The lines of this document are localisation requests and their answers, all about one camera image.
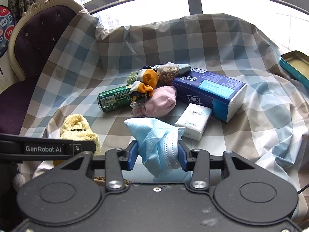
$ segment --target open metal tin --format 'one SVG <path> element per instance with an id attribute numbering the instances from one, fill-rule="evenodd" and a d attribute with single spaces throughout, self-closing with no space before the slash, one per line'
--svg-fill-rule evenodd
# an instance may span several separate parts
<path id="1" fill-rule="evenodd" d="M 309 56 L 300 51 L 281 55 L 280 66 L 309 90 Z"/>

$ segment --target screw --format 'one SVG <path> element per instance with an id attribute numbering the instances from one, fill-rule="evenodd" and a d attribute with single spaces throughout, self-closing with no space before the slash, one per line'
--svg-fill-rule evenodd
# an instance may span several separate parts
<path id="1" fill-rule="evenodd" d="M 121 181 L 110 181 L 107 185 L 109 188 L 117 189 L 121 188 L 123 183 Z"/>
<path id="2" fill-rule="evenodd" d="M 192 183 L 192 187 L 198 188 L 198 189 L 205 188 L 207 187 L 207 183 L 205 181 L 194 181 Z"/>
<path id="3" fill-rule="evenodd" d="M 155 192 L 161 192 L 162 188 L 161 187 L 154 187 L 153 189 Z"/>

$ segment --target surgical mask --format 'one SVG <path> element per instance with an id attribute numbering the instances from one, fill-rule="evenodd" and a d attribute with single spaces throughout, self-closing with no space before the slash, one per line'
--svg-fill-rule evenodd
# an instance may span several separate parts
<path id="1" fill-rule="evenodd" d="M 124 123 L 138 142 L 138 154 L 151 174 L 160 178 L 180 168 L 178 140 L 181 140 L 184 127 L 155 118 L 130 118 Z"/>

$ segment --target fuzzy yellow toy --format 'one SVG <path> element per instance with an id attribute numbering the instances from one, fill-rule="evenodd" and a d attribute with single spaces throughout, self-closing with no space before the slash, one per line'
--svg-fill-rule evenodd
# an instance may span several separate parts
<path id="1" fill-rule="evenodd" d="M 66 117 L 61 127 L 60 139 L 92 140 L 96 146 L 94 156 L 101 153 L 98 135 L 91 130 L 88 121 L 81 114 L 72 114 Z M 54 160 L 53 164 L 57 166 L 62 162 L 63 160 Z"/>

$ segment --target plastic bag of nuts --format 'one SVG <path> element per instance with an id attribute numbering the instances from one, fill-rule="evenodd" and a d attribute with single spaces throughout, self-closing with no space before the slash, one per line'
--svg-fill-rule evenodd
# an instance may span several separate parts
<path id="1" fill-rule="evenodd" d="M 156 87 L 171 85 L 174 78 L 191 70 L 191 66 L 188 64 L 174 64 L 171 62 L 166 65 L 156 65 L 153 68 L 157 70 L 159 76 Z"/>

